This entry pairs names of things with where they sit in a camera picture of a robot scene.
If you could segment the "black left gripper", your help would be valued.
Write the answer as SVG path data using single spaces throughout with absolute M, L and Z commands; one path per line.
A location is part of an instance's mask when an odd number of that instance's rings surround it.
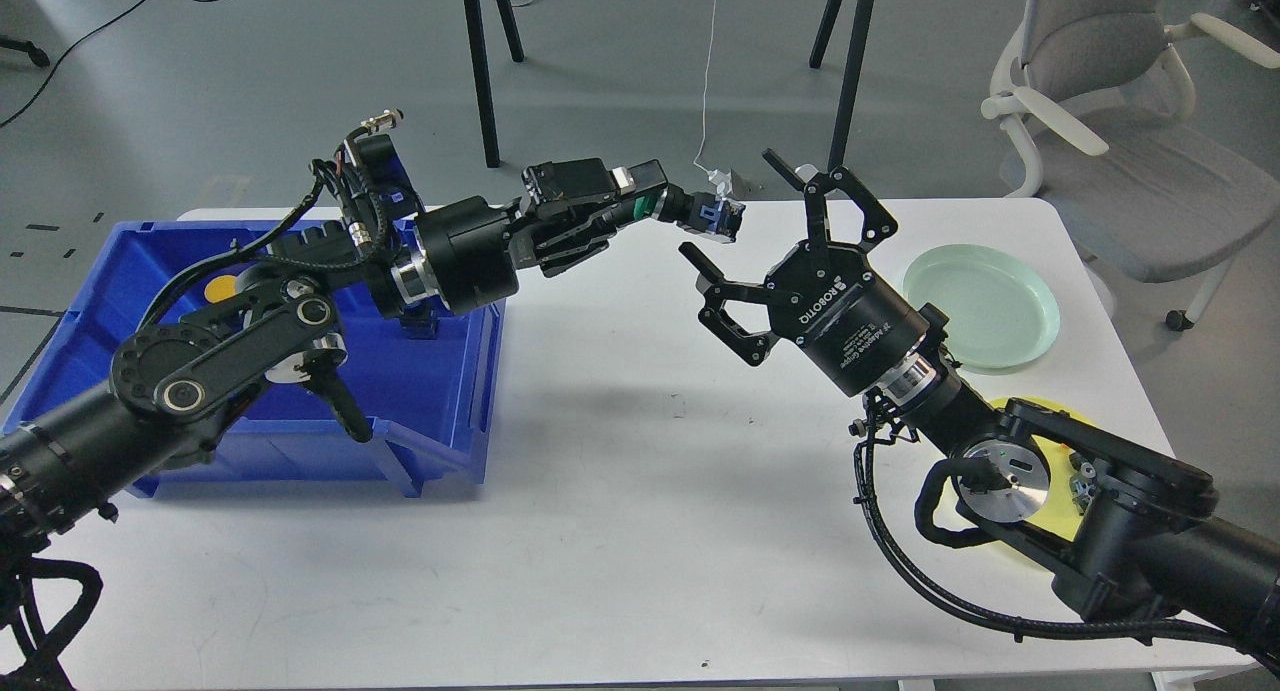
M 433 296 L 468 314 L 516 294 L 518 270 L 561 275 L 607 250 L 622 226 L 686 225 L 691 209 L 690 195 L 660 193 L 668 179 L 658 159 L 612 170 L 598 157 L 543 163 L 522 180 L 525 195 L 502 207 L 471 196 L 416 214 L 413 241 L 390 266 L 399 314 Z

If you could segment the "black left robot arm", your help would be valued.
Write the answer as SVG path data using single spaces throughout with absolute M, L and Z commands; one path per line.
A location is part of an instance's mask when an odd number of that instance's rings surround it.
M 716 200 L 657 161 L 536 164 L 520 200 L 430 211 L 390 139 L 402 118 L 358 123 L 310 164 L 312 189 L 268 234 L 157 290 L 102 383 L 4 436 L 3 626 L 23 655 L 5 690 L 70 687 L 59 656 L 102 591 L 93 567 L 44 557 L 51 537 L 84 514 L 114 521 L 113 496 L 145 473 L 210 459 L 269 384 L 305 386 L 351 439 L 372 438 L 339 376 L 338 290 L 362 284 L 387 319 L 431 298 L 465 314 L 516 294 L 524 267 L 556 276 L 603 252 L 631 223 L 736 234 Z

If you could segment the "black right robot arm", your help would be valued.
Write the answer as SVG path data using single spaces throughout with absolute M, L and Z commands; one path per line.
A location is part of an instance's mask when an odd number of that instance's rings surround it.
M 731 282 L 696 244 L 699 319 L 758 366 L 791 340 L 865 417 L 850 433 L 872 540 L 918 595 L 950 616 L 1015 640 L 1156 639 L 1231 647 L 1277 672 L 1279 550 L 1217 518 L 1210 473 L 1033 401 L 1002 409 L 956 371 L 947 317 L 913 308 L 870 267 L 895 218 L 847 168 L 800 177 L 806 235 L 760 284 Z M 1053 576 L 1076 622 L 1010 616 L 943 589 L 910 560 L 877 500 L 874 450 L 927 439 L 941 450 L 914 503 L 916 532 L 951 549 L 1002 543 Z

